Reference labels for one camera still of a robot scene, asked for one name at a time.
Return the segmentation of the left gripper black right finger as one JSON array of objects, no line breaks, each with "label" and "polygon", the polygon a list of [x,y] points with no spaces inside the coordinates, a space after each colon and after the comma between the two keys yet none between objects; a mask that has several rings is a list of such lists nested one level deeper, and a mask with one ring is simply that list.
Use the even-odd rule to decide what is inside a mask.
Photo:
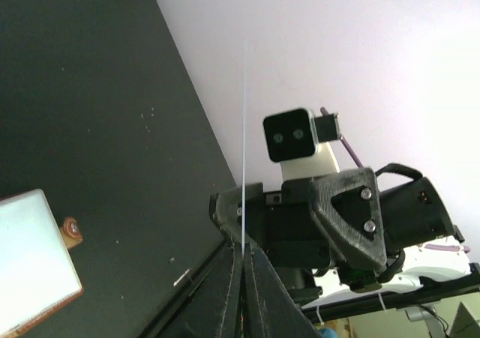
[{"label": "left gripper black right finger", "polygon": [[318,337],[318,330],[288,294],[267,255],[251,244],[243,258],[244,336],[254,338]]}]

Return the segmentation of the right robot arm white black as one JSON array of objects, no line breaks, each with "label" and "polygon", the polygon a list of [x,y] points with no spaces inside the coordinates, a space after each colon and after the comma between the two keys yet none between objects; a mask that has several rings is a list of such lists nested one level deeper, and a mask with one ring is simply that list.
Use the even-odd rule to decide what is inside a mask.
[{"label": "right robot arm white black", "polygon": [[261,183],[211,196],[230,240],[262,250],[304,311],[425,305],[479,286],[431,181],[398,163]]}]

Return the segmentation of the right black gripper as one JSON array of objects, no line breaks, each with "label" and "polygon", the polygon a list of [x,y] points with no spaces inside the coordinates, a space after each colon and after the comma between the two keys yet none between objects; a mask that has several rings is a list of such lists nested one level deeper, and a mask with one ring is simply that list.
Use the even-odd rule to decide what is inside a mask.
[{"label": "right black gripper", "polygon": [[[387,262],[380,193],[370,167],[283,182],[281,191],[245,186],[244,242],[261,248],[287,289],[325,289],[332,273],[348,289],[382,285],[401,272],[405,253]],[[212,194],[208,215],[220,233],[242,242],[242,186]]]}]

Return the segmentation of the brown leather card holder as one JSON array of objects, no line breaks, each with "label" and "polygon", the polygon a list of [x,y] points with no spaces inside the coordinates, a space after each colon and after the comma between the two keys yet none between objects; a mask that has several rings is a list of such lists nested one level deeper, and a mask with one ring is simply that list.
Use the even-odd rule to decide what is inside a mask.
[{"label": "brown leather card holder", "polygon": [[69,250],[78,222],[58,224],[41,189],[1,200],[1,336],[19,337],[78,298],[84,288]]}]

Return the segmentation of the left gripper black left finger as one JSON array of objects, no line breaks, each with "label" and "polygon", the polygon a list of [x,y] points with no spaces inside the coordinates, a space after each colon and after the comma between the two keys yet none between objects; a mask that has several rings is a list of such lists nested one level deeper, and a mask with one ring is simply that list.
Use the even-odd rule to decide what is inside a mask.
[{"label": "left gripper black left finger", "polygon": [[222,248],[196,291],[156,337],[240,337],[243,255],[239,243]]}]

